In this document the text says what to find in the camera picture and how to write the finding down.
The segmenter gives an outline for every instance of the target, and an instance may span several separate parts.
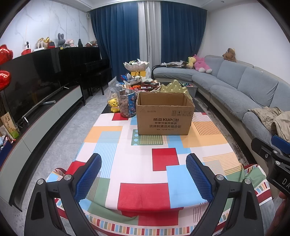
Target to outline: red balloon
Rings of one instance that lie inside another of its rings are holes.
[[[11,82],[11,74],[8,71],[0,70],[0,91],[5,89]]]
[[[6,44],[0,46],[0,65],[13,59],[13,51],[9,50]]]

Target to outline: sofa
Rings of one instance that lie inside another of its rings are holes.
[[[290,110],[290,85],[279,77],[251,64],[230,62],[208,55],[205,62],[211,74],[194,69],[159,67],[153,70],[159,82],[177,79],[193,82],[201,93],[231,124],[244,141],[256,162],[268,173],[266,162],[251,149],[251,141],[258,137],[271,144],[272,134],[259,118],[248,109],[279,107]]]

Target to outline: curtain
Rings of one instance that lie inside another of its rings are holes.
[[[90,11],[92,27],[102,59],[109,59],[112,76],[128,73],[123,63],[139,53],[138,4],[117,3]]]
[[[161,62],[187,61],[198,53],[206,24],[206,10],[175,2],[161,2]]]
[[[139,1],[140,60],[149,61],[150,69],[161,64],[161,10],[159,1]]]

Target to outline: beige jacket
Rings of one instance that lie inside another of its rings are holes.
[[[254,112],[272,134],[290,142],[290,111],[283,112],[278,107],[254,108],[249,111]]]

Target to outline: floor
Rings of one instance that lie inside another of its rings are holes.
[[[20,212],[14,207],[10,207],[0,199],[0,210],[17,235],[24,235],[26,211],[36,181],[40,178],[46,179],[51,171],[53,171],[56,167],[62,167],[64,169],[69,167],[70,163],[75,159],[78,150],[91,127],[107,105],[106,91],[107,90],[105,90],[104,96],[102,96],[101,91],[98,91],[93,97],[90,97],[87,100],[87,104],[84,107],[80,107],[80,109],[66,123],[64,128],[56,136],[55,140],[51,143],[28,186],[22,204],[23,212]],[[205,101],[198,96],[198,94],[195,101],[222,132],[236,153],[240,163],[247,165],[249,162],[241,151],[239,147],[240,145],[236,143],[231,135],[231,132],[229,132],[223,125],[223,122],[221,122],[211,110],[206,110],[207,105]]]

